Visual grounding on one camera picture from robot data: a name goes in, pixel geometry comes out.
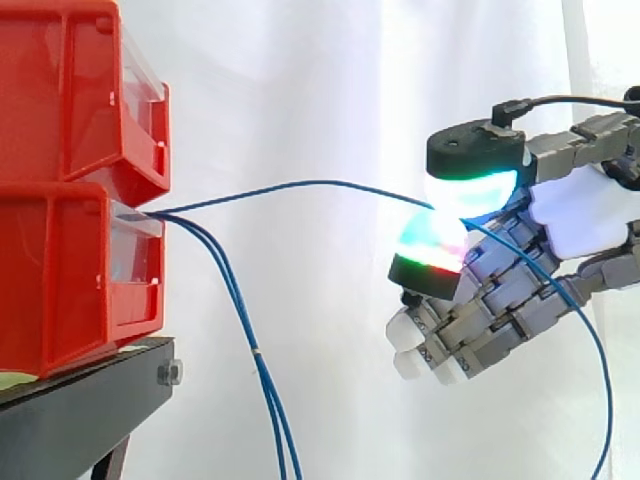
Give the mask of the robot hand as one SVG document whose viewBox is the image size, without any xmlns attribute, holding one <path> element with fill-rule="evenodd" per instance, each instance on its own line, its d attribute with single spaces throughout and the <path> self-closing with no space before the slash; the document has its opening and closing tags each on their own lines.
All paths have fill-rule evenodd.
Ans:
<svg viewBox="0 0 640 480">
<path fill-rule="evenodd" d="M 639 119 L 527 138 L 481 119 L 432 134 L 433 208 L 405 228 L 386 327 L 401 377 L 470 379 L 586 305 L 639 282 Z"/>
</svg>

